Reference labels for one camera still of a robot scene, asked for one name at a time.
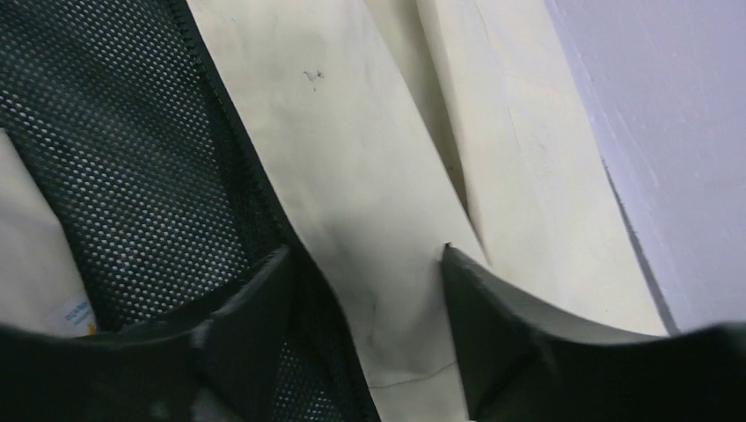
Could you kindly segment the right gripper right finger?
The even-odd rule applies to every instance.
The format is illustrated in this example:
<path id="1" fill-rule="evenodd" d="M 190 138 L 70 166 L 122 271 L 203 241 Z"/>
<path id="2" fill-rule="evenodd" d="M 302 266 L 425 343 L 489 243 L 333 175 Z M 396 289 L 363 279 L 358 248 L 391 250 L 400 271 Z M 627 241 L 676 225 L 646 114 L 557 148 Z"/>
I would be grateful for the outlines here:
<path id="1" fill-rule="evenodd" d="M 457 364 L 475 421 L 742 421 L 745 326 L 656 337 L 589 321 L 446 245 Z"/>

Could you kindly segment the cream zip-up jacket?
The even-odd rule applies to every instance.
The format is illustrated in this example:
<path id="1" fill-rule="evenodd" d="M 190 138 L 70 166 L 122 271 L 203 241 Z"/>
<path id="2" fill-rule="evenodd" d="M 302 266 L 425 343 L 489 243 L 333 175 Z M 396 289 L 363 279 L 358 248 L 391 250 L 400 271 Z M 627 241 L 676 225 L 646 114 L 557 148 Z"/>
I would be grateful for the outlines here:
<path id="1" fill-rule="evenodd" d="M 586 124 L 600 235 L 547 229 L 449 1 L 4 1 L 1 330 L 118 333 L 285 247 L 264 421 L 466 421 L 446 245 L 666 334 Z M 571 243 L 577 240 L 578 247 Z"/>

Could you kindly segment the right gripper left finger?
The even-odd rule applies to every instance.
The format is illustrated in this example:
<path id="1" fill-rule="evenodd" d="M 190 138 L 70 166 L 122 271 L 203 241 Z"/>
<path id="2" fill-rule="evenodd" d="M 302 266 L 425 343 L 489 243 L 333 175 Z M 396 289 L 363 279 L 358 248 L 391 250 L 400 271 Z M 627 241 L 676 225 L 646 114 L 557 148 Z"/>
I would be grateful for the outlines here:
<path id="1" fill-rule="evenodd" d="M 118 332 L 1 330 L 4 421 L 264 421 L 289 320 L 287 248 L 179 309 Z"/>

